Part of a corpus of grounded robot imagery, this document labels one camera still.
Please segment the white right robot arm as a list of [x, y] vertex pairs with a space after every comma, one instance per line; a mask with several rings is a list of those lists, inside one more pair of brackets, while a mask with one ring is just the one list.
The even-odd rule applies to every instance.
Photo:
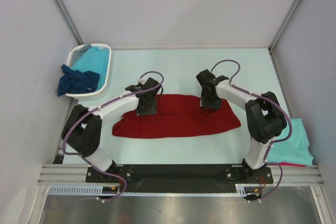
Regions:
[[219, 110], [221, 102], [227, 100], [245, 111], [251, 144], [242, 161], [242, 176], [245, 181], [254, 183], [266, 168], [272, 141], [287, 127], [286, 113], [272, 92], [254, 94], [234, 85], [226, 76], [216, 77], [207, 69], [196, 79], [202, 87], [200, 106]]

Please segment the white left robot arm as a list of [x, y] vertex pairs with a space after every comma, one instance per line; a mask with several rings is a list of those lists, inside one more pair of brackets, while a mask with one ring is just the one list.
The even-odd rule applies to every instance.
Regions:
[[75, 150], [75, 156], [95, 167], [103, 181], [112, 181], [116, 175], [116, 163], [100, 147], [104, 122], [132, 111], [139, 116], [157, 114], [156, 94], [161, 87], [160, 82], [148, 78], [145, 83], [128, 86], [118, 97], [97, 107], [76, 105], [64, 126], [63, 143]]

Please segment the red t shirt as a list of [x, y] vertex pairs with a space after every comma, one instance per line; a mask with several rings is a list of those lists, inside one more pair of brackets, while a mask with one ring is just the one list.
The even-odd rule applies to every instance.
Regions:
[[125, 113], [113, 126], [112, 135], [127, 138], [194, 137], [228, 132], [241, 122], [226, 100], [218, 110], [201, 107], [194, 95], [164, 94], [157, 99], [157, 114]]

